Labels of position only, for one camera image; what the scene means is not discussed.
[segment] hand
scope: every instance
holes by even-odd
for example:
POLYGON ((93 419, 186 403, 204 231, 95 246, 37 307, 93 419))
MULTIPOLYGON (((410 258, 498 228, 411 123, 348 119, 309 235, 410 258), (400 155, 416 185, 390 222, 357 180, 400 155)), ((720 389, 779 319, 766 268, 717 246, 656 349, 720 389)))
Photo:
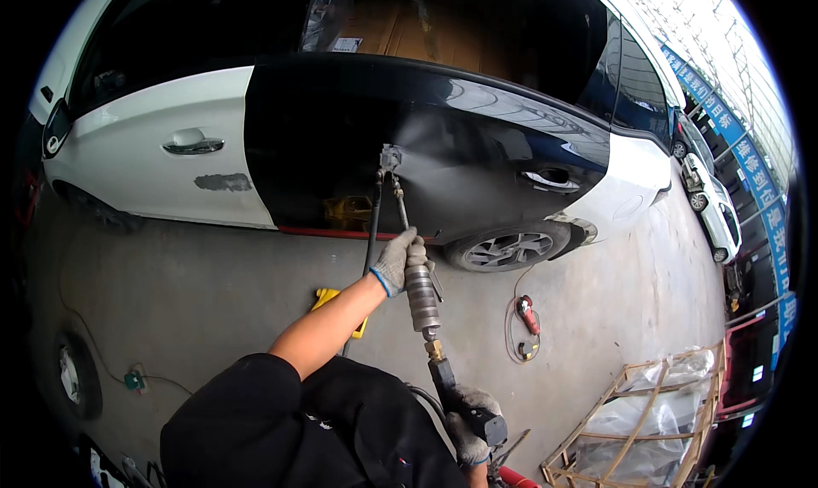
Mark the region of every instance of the hand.
MULTIPOLYGON (((478 388, 455 385, 455 397, 459 397, 468 408, 485 408, 491 413, 502 415, 500 404, 486 391, 478 388)), ((477 465, 488 460, 488 444, 471 431, 459 413, 446 415, 446 430, 452 438, 457 461, 465 465, 477 465)))
POLYGON ((407 255, 410 256, 412 262, 418 264, 428 261, 426 248, 423 246, 423 237, 417 235, 415 227, 407 228, 403 234, 387 243, 378 257, 378 262, 369 268, 378 277, 383 289, 386 290, 386 296, 390 298, 397 296, 403 290, 403 271, 406 266, 417 266, 408 265, 407 255))

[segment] wooden crate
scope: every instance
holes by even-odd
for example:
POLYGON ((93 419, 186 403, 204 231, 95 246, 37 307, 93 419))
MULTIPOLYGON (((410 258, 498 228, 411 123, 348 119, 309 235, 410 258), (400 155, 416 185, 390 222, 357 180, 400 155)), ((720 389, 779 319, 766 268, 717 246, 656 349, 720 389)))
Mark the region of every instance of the wooden crate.
MULTIPOLYGON (((682 486, 685 482, 687 477, 690 475, 690 471, 692 470, 693 466, 699 462, 699 458, 702 452, 702 446, 704 445, 704 440, 707 438, 708 433, 710 432, 713 420, 716 416, 716 408, 718 407, 718 400, 719 400, 719 389, 721 388, 721 381, 724 378, 724 370, 726 365, 726 358, 725 358, 725 348, 724 348, 724 340, 714 344, 710 347, 703 348, 704 350, 712 350, 714 362, 713 366, 709 371, 710 376, 710 388, 708 391, 707 398, 704 400, 703 404, 699 407, 696 412, 696 420, 693 432, 690 433, 682 433, 679 435, 650 435, 650 436, 640 436, 639 430, 641 429, 642 425, 645 423, 645 420, 648 417, 650 408, 653 406, 654 401, 656 400, 656 396, 660 392, 667 392, 667 391, 678 391, 683 387, 690 385, 691 383, 695 383, 697 381, 691 381, 690 383, 680 383, 678 385, 669 385, 666 387, 662 387, 662 380, 664 380, 665 374, 668 371, 668 360, 661 359, 662 362, 662 371, 660 373, 659 381, 656 384, 656 387, 644 389, 644 390, 637 390, 637 391, 618 391, 619 387, 622 386, 624 381, 629 380, 633 375, 637 374, 643 368, 648 367, 650 365, 654 365, 660 360, 653 360, 651 362, 644 362, 641 364, 625 364, 622 367, 622 370, 619 372, 619 376, 611 383, 611 386, 608 388, 607 391, 599 398, 599 401, 596 403, 593 409, 588 412, 585 419, 579 422, 579 425, 573 432, 568 435, 565 441, 559 445, 554 453, 546 459, 546 461, 542 462, 540 465, 542 469, 542 474, 546 477, 546 482, 552 486, 567 486, 568 488, 575 488, 577 485, 578 480, 582 480, 587 483, 593 483, 595 487, 601 488, 602 486, 614 486, 617 488, 622 488, 625 486, 648 486, 647 480, 630 480, 629 482, 614 482, 609 481, 608 478, 610 477, 611 473, 614 472, 619 462, 622 461, 622 458, 625 457, 625 453, 628 452, 628 449, 635 441, 643 441, 643 440, 672 440, 672 439, 690 439, 690 446, 687 448, 687 452, 682 457, 679 469, 676 475, 673 477, 673 480, 670 486, 676 488, 678 486, 682 486), (588 421, 602 408, 602 405, 605 401, 612 397, 626 397, 626 396, 644 396, 650 395, 648 404, 645 406, 645 410, 642 412, 641 417, 634 427, 633 431, 629 435, 607 435, 602 433, 591 433, 591 432, 584 432, 583 430, 586 428, 588 421), (593 477, 588 475, 583 475, 582 473, 578 473, 575 471, 576 467, 576 460, 571 459, 568 455, 567 450, 574 444, 580 437, 589 437, 589 438, 596 438, 596 439, 603 439, 603 440, 615 440, 615 441, 623 441, 623 445, 619 454, 617 454, 616 458, 613 462, 608 465, 608 468, 605 470, 605 474, 602 477, 593 477)), ((673 360, 680 360, 689 355, 692 355, 696 351, 701 350, 693 350, 687 351, 685 353, 681 353, 680 355, 673 356, 673 360)))

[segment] person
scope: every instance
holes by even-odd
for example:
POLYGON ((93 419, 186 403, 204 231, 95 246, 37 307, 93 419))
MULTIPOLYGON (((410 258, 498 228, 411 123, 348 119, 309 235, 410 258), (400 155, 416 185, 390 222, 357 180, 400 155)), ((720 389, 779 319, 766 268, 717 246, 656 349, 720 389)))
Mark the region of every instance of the person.
MULTIPOLYGON (((181 486, 487 486, 489 448, 456 413, 446 430, 391 374, 336 355, 387 297, 406 266, 428 264, 414 227, 370 271, 210 380, 164 425, 160 458, 181 486)), ((469 408, 501 414, 487 392, 456 386, 469 408)))

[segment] red tool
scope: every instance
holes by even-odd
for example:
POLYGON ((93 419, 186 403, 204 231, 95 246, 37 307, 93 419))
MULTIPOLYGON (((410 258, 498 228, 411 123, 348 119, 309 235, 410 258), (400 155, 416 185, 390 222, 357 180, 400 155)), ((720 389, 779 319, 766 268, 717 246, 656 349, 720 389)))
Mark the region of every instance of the red tool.
POLYGON ((500 479, 511 486, 516 486, 518 488, 542 488, 541 485, 538 485, 536 482, 528 479, 526 476, 520 476, 518 473, 505 465, 500 467, 499 473, 500 479))
POLYGON ((537 324, 537 318, 534 317, 534 309, 532 307, 531 298, 528 295, 523 295, 517 302, 517 314, 525 322, 528 331, 532 335, 540 335, 540 325, 537 324))

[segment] plastic wrap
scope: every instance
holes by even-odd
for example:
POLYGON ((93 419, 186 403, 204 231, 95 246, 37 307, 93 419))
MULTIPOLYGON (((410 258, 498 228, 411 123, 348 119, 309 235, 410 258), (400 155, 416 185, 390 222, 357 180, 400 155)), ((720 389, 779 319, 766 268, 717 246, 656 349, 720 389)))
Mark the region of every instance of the plastic wrap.
MULTIPOLYGON (((662 387, 697 381, 707 376, 716 361, 712 350, 701 350, 698 347, 690 348, 690 350, 693 353, 681 359, 673 360, 673 357, 665 359, 669 367, 662 380, 662 387)), ((657 360, 636 374, 632 374, 631 379, 622 384, 619 391, 638 391, 656 387, 656 381, 659 380, 661 372, 662 360, 657 360)))
MULTIPOLYGON (((660 392, 651 404, 639 436, 680 435, 693 432, 696 411, 707 398, 710 389, 709 371, 715 357, 711 350, 696 351, 682 359, 668 359, 670 367, 662 380, 663 387, 687 383, 678 390, 660 392)), ((619 391, 638 391, 656 387, 662 371, 662 361, 651 364, 621 387, 619 391)), ((630 435, 639 423, 650 394, 622 396, 608 401, 588 421, 583 432, 607 435, 630 435)), ((651 485, 669 485, 680 462, 690 447, 690 438, 635 441, 628 448, 608 478, 611 481, 648 480, 651 485)), ((573 446, 576 471, 602 477, 608 472, 624 446, 624 440, 580 437, 573 446)))
POLYGON ((347 17, 352 14, 353 0, 312 0, 301 37, 301 50, 332 51, 347 17))

